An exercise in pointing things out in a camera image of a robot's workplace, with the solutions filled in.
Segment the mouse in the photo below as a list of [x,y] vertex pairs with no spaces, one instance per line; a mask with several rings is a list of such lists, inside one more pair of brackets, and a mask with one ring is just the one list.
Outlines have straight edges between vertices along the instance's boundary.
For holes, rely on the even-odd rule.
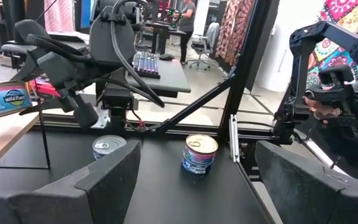
[[175,57],[170,54],[162,54],[160,55],[160,60],[173,60]]

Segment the can lid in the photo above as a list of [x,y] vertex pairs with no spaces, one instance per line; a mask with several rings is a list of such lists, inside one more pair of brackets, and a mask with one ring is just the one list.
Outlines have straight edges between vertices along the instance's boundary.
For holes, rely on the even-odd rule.
[[127,141],[120,136],[106,135],[93,141],[92,148],[97,153],[107,155],[126,144]]
[[192,134],[186,138],[187,146],[196,152],[210,154],[218,149],[218,143],[205,134]]

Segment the person's hand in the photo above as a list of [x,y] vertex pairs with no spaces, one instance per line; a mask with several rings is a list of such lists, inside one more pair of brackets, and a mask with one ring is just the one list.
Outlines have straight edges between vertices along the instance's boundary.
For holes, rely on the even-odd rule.
[[317,119],[323,120],[324,124],[328,124],[328,121],[324,120],[324,118],[339,116],[342,113],[339,108],[323,105],[321,102],[311,100],[307,97],[305,97],[305,103],[310,106],[310,110],[314,112],[314,116]]

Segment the black table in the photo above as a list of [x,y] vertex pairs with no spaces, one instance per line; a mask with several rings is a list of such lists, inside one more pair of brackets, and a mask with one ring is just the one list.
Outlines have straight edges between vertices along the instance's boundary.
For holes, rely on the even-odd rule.
[[[0,190],[35,190],[89,164],[97,137],[48,132],[51,170],[0,169]],[[135,140],[143,144],[142,159],[125,224],[273,223],[227,148],[219,148],[208,175],[198,176],[181,168],[184,139]],[[31,131],[0,162],[43,162],[41,142],[41,133]]]

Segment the pull tab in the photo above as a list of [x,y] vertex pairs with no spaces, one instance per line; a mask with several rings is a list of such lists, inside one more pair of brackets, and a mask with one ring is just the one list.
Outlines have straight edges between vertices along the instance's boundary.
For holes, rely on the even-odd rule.
[[200,147],[201,146],[201,144],[199,142],[189,142],[188,144],[189,144],[189,146],[193,146],[193,147]]
[[107,143],[97,143],[94,145],[95,148],[98,149],[107,149],[109,147],[109,144]]

